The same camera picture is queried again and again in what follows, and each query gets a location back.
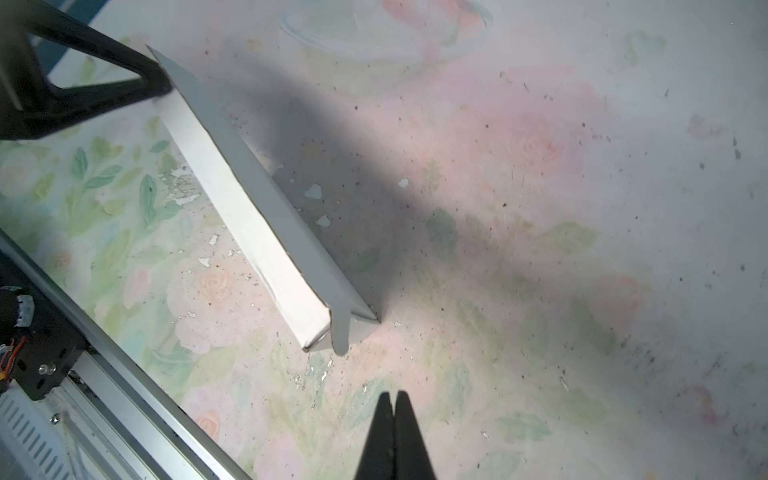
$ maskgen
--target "table surface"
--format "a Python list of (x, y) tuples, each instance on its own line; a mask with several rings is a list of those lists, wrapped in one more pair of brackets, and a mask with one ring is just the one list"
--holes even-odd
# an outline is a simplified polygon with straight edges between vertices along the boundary
[(768, 475), (764, 2), (111, 0), (92, 26), (204, 83), (382, 320), (303, 353), (150, 102), (0, 144), (0, 227), (254, 478), (352, 478), (397, 389), (440, 478)]

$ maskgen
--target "orange wire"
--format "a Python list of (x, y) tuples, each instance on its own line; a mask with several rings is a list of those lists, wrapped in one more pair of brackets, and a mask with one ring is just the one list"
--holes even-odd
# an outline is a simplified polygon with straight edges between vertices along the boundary
[(2, 354), (2, 359), (0, 359), (0, 369), (2, 369), (3, 363), (5, 363), (5, 357), (7, 357), (8, 354), (13, 350), (13, 346), (15, 344), (16, 344), (16, 339), (11, 339), (11, 345), (8, 347), (8, 349), (5, 351), (5, 353)]
[(16, 356), (18, 355), (18, 351), (22, 349), (24, 344), (27, 343), (27, 337), (22, 337), (21, 342), (19, 342), (18, 346), (16, 347), (16, 350), (13, 351), (13, 355), (11, 355), (11, 358), (8, 360), (8, 365), (5, 366), (4, 374), (6, 377), (8, 377), (8, 374), (11, 372), (11, 368), (13, 367), (13, 361), (16, 360)]

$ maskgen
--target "paint chip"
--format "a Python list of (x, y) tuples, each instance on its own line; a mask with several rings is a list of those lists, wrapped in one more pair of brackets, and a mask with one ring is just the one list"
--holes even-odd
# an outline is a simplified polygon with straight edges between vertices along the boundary
[(171, 170), (170, 174), (173, 175), (176, 178), (179, 178), (179, 177), (183, 177), (184, 175), (191, 175), (192, 174), (192, 170), (190, 170), (189, 165), (182, 164), (176, 170)]
[(316, 224), (320, 225), (322, 228), (327, 228), (331, 226), (331, 220), (328, 218), (327, 215), (323, 215), (322, 217), (317, 219)]
[(200, 194), (195, 194), (195, 195), (190, 195), (189, 197), (174, 198), (174, 202), (176, 202), (176, 205), (183, 207), (184, 205), (197, 200), (199, 196)]
[(304, 197), (312, 198), (314, 200), (320, 200), (323, 198), (323, 189), (320, 188), (320, 185), (313, 184), (312, 187), (307, 189), (306, 192), (304, 192)]

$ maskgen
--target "bolt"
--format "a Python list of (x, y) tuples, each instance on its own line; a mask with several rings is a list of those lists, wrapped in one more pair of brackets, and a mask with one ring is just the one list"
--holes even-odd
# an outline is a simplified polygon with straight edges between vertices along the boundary
[(56, 371), (55, 363), (43, 363), (38, 368), (38, 373), (40, 375), (53, 375), (55, 371)]

